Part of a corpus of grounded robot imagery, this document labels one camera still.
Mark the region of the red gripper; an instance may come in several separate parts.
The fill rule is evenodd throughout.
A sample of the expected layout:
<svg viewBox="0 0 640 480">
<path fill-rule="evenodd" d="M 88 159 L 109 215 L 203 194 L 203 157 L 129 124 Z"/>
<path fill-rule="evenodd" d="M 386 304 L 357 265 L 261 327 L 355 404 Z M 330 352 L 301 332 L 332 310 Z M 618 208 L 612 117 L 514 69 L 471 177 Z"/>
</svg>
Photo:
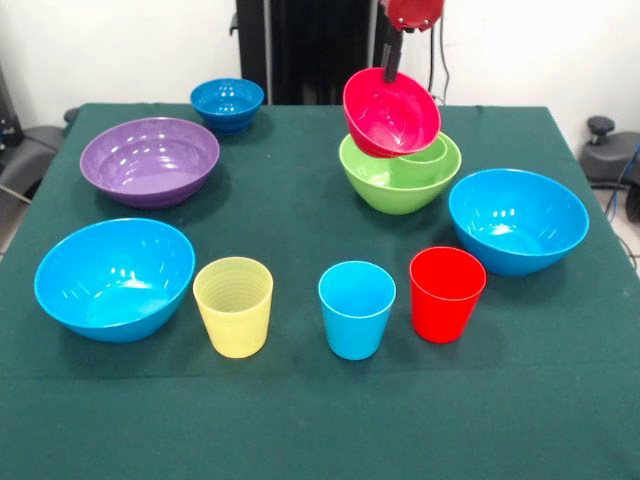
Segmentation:
<svg viewBox="0 0 640 480">
<path fill-rule="evenodd" d="M 385 31 L 381 67 L 384 68 L 384 82 L 394 83 L 401 59 L 403 31 L 432 28 L 442 15 L 444 0 L 380 0 L 379 4 L 391 23 Z"/>
</svg>

